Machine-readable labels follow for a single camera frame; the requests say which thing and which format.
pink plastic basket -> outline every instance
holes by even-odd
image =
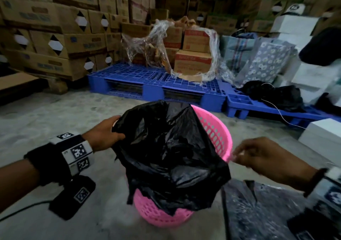
[[[224,123],[210,112],[194,105],[192,105],[192,107],[214,144],[215,151],[224,161],[228,162],[232,150],[230,132]],[[194,213],[186,209],[177,209],[174,216],[169,216],[164,211],[158,209],[151,199],[144,197],[138,189],[134,194],[134,205],[147,222],[158,227],[174,227],[181,225]]]

blue plastic pallet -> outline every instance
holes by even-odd
[[[202,86],[172,78],[161,69],[118,63],[88,75],[91,92],[140,99],[145,101],[171,100],[198,105],[221,112],[226,94],[217,80]]]
[[[236,87],[230,83],[218,81],[221,90],[224,90],[227,96],[227,110],[226,115],[228,117],[237,116],[240,119],[245,119],[249,111],[259,111],[264,113],[279,112],[276,108],[267,106],[266,104],[252,100],[249,96],[246,96],[243,92],[239,91]],[[291,124],[307,127],[312,121],[318,121],[327,118],[326,114],[314,109],[311,106],[305,107],[306,113],[291,113],[280,110],[281,114],[286,117],[286,120]]]

